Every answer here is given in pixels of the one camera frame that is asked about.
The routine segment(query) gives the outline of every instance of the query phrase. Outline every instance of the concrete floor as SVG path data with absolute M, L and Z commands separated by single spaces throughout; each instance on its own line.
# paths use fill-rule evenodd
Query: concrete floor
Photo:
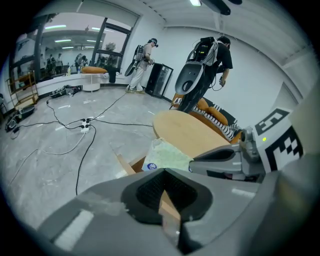
M 22 125 L 55 121 L 53 111 L 64 123 L 97 116 L 125 93 L 124 87 L 102 87 L 96 92 L 80 92 L 74 97 L 41 99 L 34 114 L 21 122 Z M 168 110 L 170 103 L 148 94 L 127 93 L 100 120 L 152 125 L 154 115 Z M 82 122 L 71 124 L 76 127 Z M 155 139 L 152 127 L 107 124 L 99 121 L 91 123 L 97 129 L 95 140 L 82 163 L 78 193 L 108 180 L 120 177 L 123 168 L 116 154 L 122 154 L 128 162 L 148 151 Z M 68 130 L 58 123 L 22 127 L 19 136 L 12 140 L 11 133 L 0 129 L 0 169 L 1 187 L 8 204 L 16 217 L 33 228 L 56 209 L 76 196 L 75 187 L 80 161 L 94 136 L 92 128 L 79 145 L 65 155 L 49 155 L 40 150 L 33 153 L 13 179 L 22 161 L 36 148 L 47 152 L 63 153 L 72 149 L 82 134 L 80 128 Z

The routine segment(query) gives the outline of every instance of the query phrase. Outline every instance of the glass wall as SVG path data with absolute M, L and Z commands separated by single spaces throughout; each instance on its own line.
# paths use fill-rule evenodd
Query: glass wall
M 132 27 L 108 18 L 94 52 L 95 56 L 92 56 L 92 65 L 119 72 L 131 30 Z
M 68 67 L 77 73 L 88 66 L 104 17 L 63 12 L 45 24 L 41 43 L 41 76 L 65 74 Z
M 103 67 L 120 71 L 132 27 L 107 17 L 61 12 L 34 19 L 10 54 L 9 75 L 17 79 L 33 72 L 41 82 L 71 68 Z

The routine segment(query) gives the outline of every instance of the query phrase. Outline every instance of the white pants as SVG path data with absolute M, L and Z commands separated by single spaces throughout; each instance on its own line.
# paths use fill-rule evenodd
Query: white pants
M 127 86 L 128 90 L 133 89 L 135 87 L 138 92 L 143 90 L 140 82 L 144 76 L 144 72 L 145 71 L 142 67 L 138 67 L 135 71 L 133 71 L 131 83 Z

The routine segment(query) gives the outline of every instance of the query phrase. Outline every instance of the power strip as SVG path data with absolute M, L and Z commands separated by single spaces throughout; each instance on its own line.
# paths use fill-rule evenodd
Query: power strip
M 84 127 L 84 128 L 81 128 L 82 134 L 87 134 L 89 132 L 89 129 L 90 129 L 90 122 L 88 121 L 89 118 L 91 117 L 88 117 L 86 121 L 82 121 L 82 126 Z

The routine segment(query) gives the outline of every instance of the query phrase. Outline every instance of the mini fridge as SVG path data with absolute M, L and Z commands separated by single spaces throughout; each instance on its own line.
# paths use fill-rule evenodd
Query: mini fridge
M 153 97 L 162 98 L 173 71 L 173 68 L 167 65 L 154 63 L 145 92 Z

